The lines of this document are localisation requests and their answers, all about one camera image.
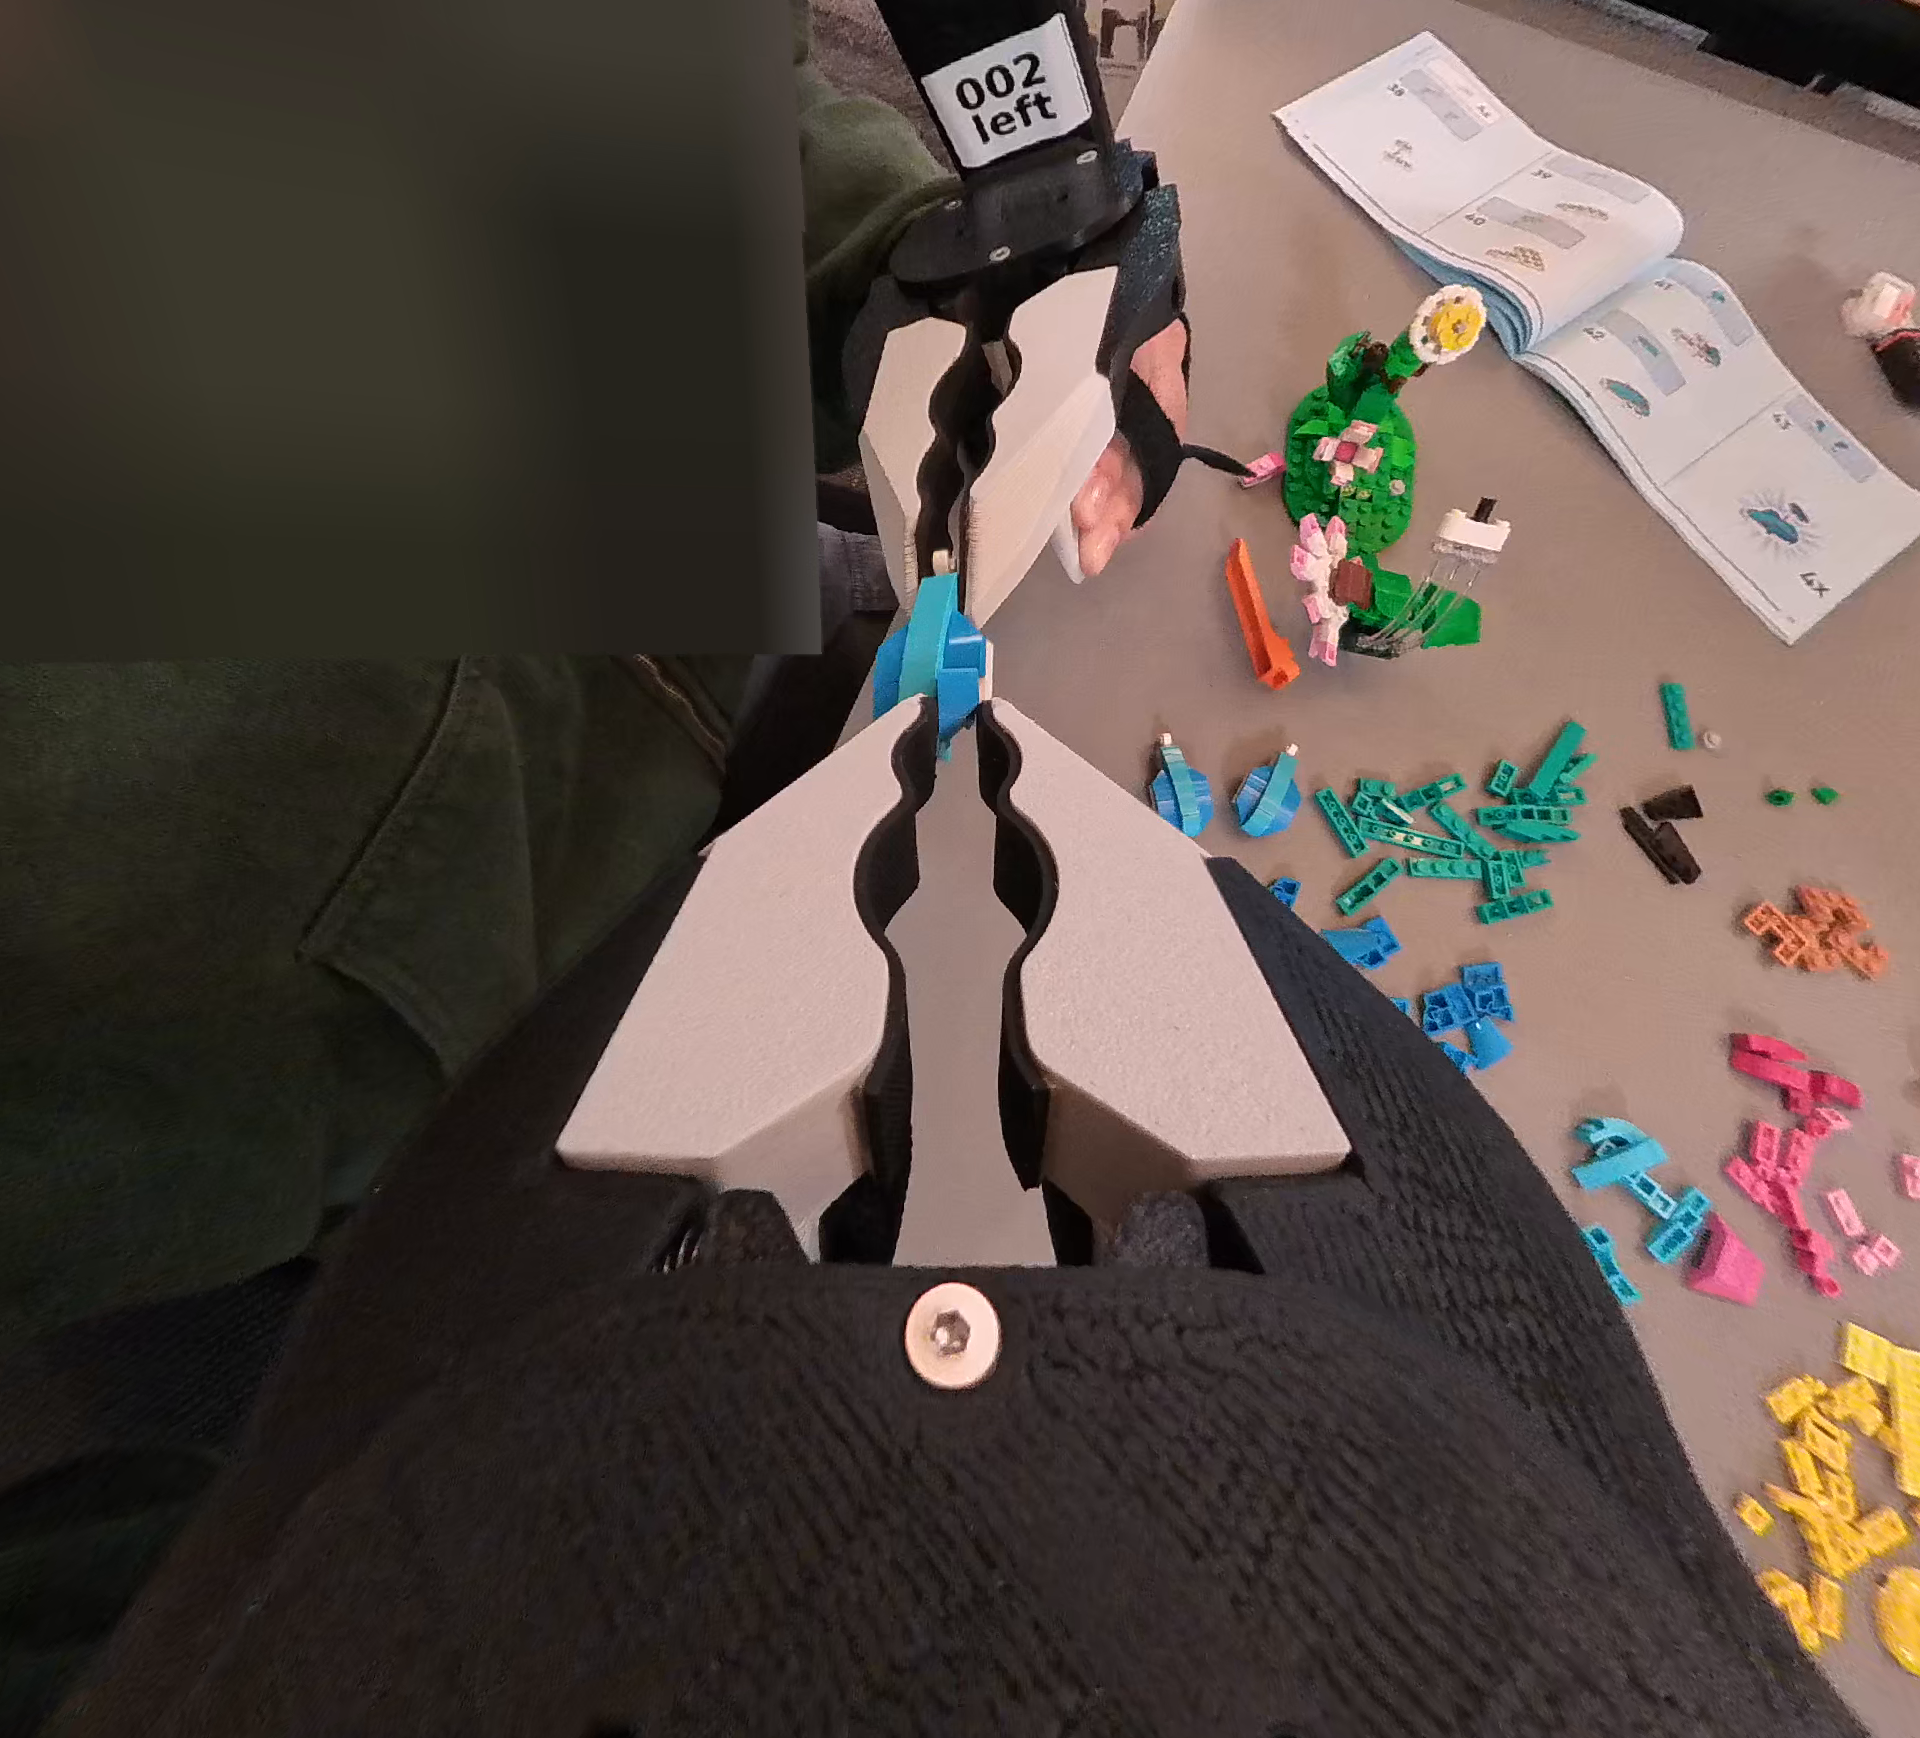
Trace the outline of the person's green jacket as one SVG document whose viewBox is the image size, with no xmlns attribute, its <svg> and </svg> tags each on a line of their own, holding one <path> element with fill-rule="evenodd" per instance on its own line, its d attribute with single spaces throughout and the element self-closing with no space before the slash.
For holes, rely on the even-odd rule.
<svg viewBox="0 0 1920 1738">
<path fill-rule="evenodd" d="M 769 670 L 5 666 L 5 1351 L 313 1246 L 706 839 Z"/>
</svg>

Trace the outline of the lego instruction booklet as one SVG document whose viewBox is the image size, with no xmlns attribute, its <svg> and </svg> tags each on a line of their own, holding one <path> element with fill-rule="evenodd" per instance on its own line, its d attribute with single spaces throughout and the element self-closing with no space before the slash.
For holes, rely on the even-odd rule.
<svg viewBox="0 0 1920 1738">
<path fill-rule="evenodd" d="M 1413 263 L 1480 290 L 1512 359 L 1785 644 L 1917 543 L 1917 490 L 1682 257 L 1668 194 L 1538 134 L 1435 34 L 1273 117 Z"/>
</svg>

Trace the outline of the green lego plant model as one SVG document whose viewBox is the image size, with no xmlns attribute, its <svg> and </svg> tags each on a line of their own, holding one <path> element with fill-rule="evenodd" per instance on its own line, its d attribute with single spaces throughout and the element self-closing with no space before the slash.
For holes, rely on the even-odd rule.
<svg viewBox="0 0 1920 1738">
<path fill-rule="evenodd" d="M 1423 575 L 1397 573 L 1384 557 L 1411 529 L 1417 506 L 1419 448 L 1405 391 L 1463 359 L 1484 328 L 1476 286 L 1441 286 L 1393 340 L 1366 332 L 1340 340 L 1324 381 L 1295 407 L 1279 478 L 1297 529 L 1289 569 L 1312 662 L 1334 668 L 1342 650 L 1399 662 L 1480 642 L 1476 581 L 1512 531 L 1496 498 L 1443 515 Z"/>
</svg>

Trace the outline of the pile of teal lego bricks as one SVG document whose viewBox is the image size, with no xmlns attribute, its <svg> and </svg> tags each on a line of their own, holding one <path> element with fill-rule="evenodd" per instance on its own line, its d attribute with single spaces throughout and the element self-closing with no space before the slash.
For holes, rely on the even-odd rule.
<svg viewBox="0 0 1920 1738">
<path fill-rule="evenodd" d="M 1374 914 L 1401 883 L 1472 887 L 1482 928 L 1547 914 L 1549 865 L 1581 843 L 1595 764 L 1587 727 L 1567 721 L 1530 764 L 1502 758 L 1478 776 L 1449 770 L 1413 786 L 1362 776 L 1312 790 L 1314 814 L 1352 867 L 1332 895 L 1336 916 Z"/>
</svg>

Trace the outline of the orange lego brick separator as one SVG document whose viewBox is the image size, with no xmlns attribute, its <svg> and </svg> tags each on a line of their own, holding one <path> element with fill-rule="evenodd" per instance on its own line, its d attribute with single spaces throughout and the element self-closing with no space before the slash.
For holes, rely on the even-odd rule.
<svg viewBox="0 0 1920 1738">
<path fill-rule="evenodd" d="M 1303 668 L 1267 608 L 1253 553 L 1243 537 L 1235 537 L 1226 553 L 1224 575 L 1257 679 L 1271 691 L 1285 691 L 1301 677 Z"/>
</svg>

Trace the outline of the person's left forearm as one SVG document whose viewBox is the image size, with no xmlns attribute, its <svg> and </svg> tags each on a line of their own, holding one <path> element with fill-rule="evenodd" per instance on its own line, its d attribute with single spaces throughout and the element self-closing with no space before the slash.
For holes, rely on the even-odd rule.
<svg viewBox="0 0 1920 1738">
<path fill-rule="evenodd" d="M 809 342 L 840 355 L 870 288 L 907 227 L 953 186 L 911 120 L 840 91 L 813 55 L 811 0 L 787 0 L 799 107 Z"/>
</svg>

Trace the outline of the pile of blue lego bricks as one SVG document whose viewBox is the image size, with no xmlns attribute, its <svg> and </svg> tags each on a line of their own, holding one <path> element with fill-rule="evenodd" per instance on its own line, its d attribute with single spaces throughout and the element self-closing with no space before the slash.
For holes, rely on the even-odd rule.
<svg viewBox="0 0 1920 1738">
<path fill-rule="evenodd" d="M 1453 982 L 1417 999 L 1395 997 L 1391 1003 L 1467 1074 L 1490 1070 L 1512 1057 L 1508 1027 L 1516 1007 L 1498 960 L 1470 962 Z"/>
</svg>

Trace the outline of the pile of pink lego bricks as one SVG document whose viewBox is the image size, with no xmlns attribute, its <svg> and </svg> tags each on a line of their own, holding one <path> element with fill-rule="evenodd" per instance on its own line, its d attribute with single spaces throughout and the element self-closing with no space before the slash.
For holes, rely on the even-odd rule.
<svg viewBox="0 0 1920 1738">
<path fill-rule="evenodd" d="M 1862 1286 L 1917 1292 L 1917 1084 L 1881 1070 L 1866 1049 L 1759 1031 L 1684 1041 L 1660 1134 L 1709 1199 L 1680 1272 L 1696 1296 L 1836 1309 Z"/>
</svg>

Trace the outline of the blue lego fish assembly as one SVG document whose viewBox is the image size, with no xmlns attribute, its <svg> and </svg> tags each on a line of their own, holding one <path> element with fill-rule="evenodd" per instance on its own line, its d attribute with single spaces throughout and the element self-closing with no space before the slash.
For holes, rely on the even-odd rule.
<svg viewBox="0 0 1920 1738">
<path fill-rule="evenodd" d="M 1156 814 L 1188 839 L 1200 839 L 1214 824 L 1214 782 L 1188 762 L 1172 733 L 1158 735 L 1154 760 L 1148 800 Z"/>
<path fill-rule="evenodd" d="M 1233 794 L 1233 814 L 1243 835 L 1267 839 L 1289 829 L 1301 812 L 1301 747 L 1289 743 L 1281 754 L 1251 770 Z"/>
<path fill-rule="evenodd" d="M 874 717 L 886 717 L 909 697 L 935 705 L 941 687 L 973 689 L 981 707 L 994 697 L 994 644 L 963 610 L 949 549 L 933 553 L 933 571 L 921 581 L 911 614 L 878 650 Z"/>
</svg>

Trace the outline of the pile of orange bricks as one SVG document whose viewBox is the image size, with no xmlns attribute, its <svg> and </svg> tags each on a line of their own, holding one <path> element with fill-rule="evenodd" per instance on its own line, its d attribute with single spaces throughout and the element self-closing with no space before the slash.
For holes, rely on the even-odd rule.
<svg viewBox="0 0 1920 1738">
<path fill-rule="evenodd" d="M 1785 903 L 1761 901 L 1747 908 L 1739 928 L 1777 964 L 1806 974 L 1850 972 L 1875 984 L 1891 966 L 1867 907 L 1836 887 L 1794 885 Z"/>
</svg>

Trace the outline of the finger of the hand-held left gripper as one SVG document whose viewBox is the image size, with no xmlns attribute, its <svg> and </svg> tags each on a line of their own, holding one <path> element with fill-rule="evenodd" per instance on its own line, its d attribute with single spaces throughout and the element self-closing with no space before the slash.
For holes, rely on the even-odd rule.
<svg viewBox="0 0 1920 1738">
<path fill-rule="evenodd" d="M 994 413 L 985 486 L 992 600 L 961 594 L 971 620 L 990 620 L 1046 545 L 1083 581 L 1069 508 L 1117 433 L 1113 379 L 1099 365 L 1115 288 L 1117 267 L 1081 269 L 1014 312 L 1018 375 Z"/>
<path fill-rule="evenodd" d="M 996 379 L 971 328 L 925 318 L 888 334 L 860 431 L 860 454 L 900 600 L 939 557 L 965 600 L 992 600 L 987 482 Z"/>
</svg>

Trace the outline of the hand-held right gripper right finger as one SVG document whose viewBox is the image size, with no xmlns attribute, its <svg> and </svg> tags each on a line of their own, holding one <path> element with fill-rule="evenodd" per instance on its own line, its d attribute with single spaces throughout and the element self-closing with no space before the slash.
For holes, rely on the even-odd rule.
<svg viewBox="0 0 1920 1738">
<path fill-rule="evenodd" d="M 1137 1199 L 1340 1169 L 1352 1144 L 1265 958 L 1289 916 L 1006 699 L 977 715 L 1002 978 L 998 1108 L 1064 1266 Z"/>
</svg>

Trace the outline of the person's dark trousers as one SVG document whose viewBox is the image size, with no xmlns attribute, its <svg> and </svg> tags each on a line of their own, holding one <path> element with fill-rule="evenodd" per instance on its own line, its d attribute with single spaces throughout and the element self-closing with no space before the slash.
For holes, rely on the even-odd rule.
<svg viewBox="0 0 1920 1738">
<path fill-rule="evenodd" d="M 410 1290 L 354 1240 L 5 1365 L 5 1734 L 175 1732 L 364 1442 Z"/>
</svg>

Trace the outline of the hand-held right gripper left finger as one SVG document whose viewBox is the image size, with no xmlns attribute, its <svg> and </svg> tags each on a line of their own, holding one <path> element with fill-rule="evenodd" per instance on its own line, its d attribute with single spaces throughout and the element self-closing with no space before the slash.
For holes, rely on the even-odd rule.
<svg viewBox="0 0 1920 1738">
<path fill-rule="evenodd" d="M 779 1199 L 830 1262 L 892 1262 L 913 1155 L 921 883 L 907 699 L 714 839 L 558 1140 L 576 1169 Z"/>
</svg>

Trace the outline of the person's left hand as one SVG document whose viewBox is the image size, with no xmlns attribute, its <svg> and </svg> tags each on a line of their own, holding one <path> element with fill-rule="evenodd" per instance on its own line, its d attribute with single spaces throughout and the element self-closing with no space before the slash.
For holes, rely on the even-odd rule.
<svg viewBox="0 0 1920 1738">
<path fill-rule="evenodd" d="M 1148 338 L 1133 357 L 1133 373 L 1158 401 L 1178 440 L 1188 440 L 1188 324 L 1180 318 Z M 1071 502 L 1077 567 L 1099 577 L 1137 533 L 1145 502 L 1141 460 L 1117 429 Z"/>
</svg>

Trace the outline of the pile of yellow lego bricks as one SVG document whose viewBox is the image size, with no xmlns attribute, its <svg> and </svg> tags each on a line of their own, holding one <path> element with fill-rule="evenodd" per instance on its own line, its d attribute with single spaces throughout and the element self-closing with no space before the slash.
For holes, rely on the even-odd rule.
<svg viewBox="0 0 1920 1738">
<path fill-rule="evenodd" d="M 1767 1550 L 1757 1584 L 1802 1653 L 1820 1657 L 1864 1623 L 1919 1675 L 1919 1355 L 1846 1321 L 1834 1365 L 1765 1392 L 1767 1483 L 1733 1499 Z"/>
</svg>

